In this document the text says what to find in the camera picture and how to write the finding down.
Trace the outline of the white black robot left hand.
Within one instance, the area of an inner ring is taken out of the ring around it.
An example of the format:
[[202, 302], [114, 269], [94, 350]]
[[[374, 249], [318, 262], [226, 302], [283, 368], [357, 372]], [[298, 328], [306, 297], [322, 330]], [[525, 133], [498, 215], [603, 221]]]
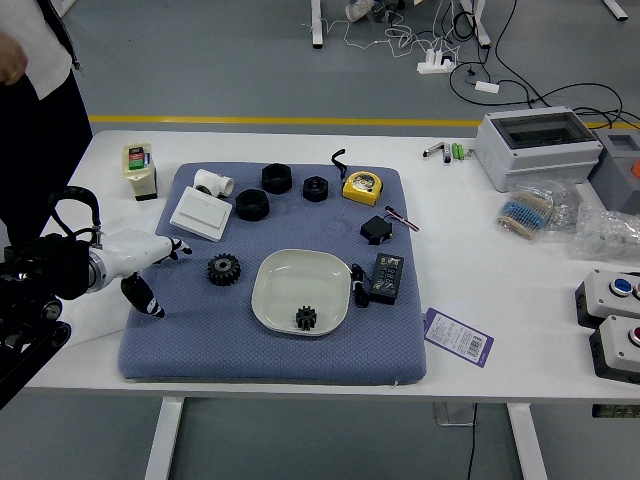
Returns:
[[162, 318], [165, 314], [140, 271], [178, 253], [190, 255], [189, 245], [176, 238], [139, 230], [124, 230], [103, 236], [99, 246], [89, 248], [89, 286], [97, 292], [120, 278], [121, 291], [139, 312]]

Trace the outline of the person's hand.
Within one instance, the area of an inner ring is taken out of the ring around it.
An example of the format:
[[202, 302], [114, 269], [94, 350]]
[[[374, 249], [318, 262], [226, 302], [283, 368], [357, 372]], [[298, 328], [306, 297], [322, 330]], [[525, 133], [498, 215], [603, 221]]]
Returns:
[[11, 86], [26, 73], [27, 56], [17, 40], [2, 32], [0, 34], [1, 84]]

